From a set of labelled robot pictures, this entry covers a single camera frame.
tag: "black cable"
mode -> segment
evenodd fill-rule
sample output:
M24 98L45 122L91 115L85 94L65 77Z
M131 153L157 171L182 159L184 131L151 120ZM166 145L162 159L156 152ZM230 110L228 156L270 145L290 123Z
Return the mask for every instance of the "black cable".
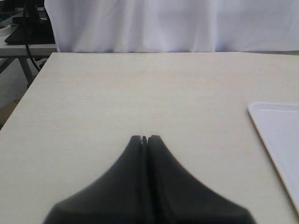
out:
M26 46L26 51L27 54L31 60L31 62L33 63L34 67L40 71L39 67L37 66L36 62L34 61L31 52L30 52L30 48L28 46L28 40L27 40L27 28L26 28L26 11L27 11L27 5L26 5L26 1L24 3L24 8L23 8L23 32L24 32L24 42L25 42L25 46Z

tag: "table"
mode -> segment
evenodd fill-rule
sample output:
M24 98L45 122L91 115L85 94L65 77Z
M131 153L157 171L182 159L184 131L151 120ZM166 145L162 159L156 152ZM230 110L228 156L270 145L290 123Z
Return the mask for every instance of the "table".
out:
M249 117L299 102L299 56L53 53L0 132L0 223L41 224L101 176L131 135L161 135L259 224L299 223Z
M11 24L12 18L16 16L20 16L20 15L17 14L15 16L12 16L11 18L8 18L7 20L4 20L1 23ZM23 69L28 84L31 85L31 83L34 80L34 77L32 75L32 72L27 62L28 54L26 51L26 47L25 45L7 45L4 41L6 38L8 38L8 36L9 35L0 37L0 58L5 58L5 60L3 60L0 63L0 73L3 70L5 70L7 66L9 66L14 59L17 58L21 64L21 67ZM43 57L47 58L53 52L57 52L55 44L29 45L29 48L33 58L43 58Z

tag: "cardboard box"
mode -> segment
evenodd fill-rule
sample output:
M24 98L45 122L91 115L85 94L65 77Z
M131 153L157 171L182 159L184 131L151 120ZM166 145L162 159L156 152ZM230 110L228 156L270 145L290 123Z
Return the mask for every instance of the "cardboard box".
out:
M18 105L20 99L15 99L10 103L6 104L4 107L0 108L0 129L3 127L5 122L8 120L16 106Z

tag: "white fabric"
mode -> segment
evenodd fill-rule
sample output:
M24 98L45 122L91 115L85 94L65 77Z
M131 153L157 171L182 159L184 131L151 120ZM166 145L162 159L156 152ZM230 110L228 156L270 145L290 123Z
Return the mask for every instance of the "white fabric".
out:
M62 52L299 50L298 0L45 0Z

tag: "white tray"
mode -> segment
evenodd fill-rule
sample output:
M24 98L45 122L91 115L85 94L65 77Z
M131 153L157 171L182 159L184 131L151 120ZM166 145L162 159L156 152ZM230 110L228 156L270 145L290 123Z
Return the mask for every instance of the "white tray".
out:
M254 102L249 113L299 213L299 105Z

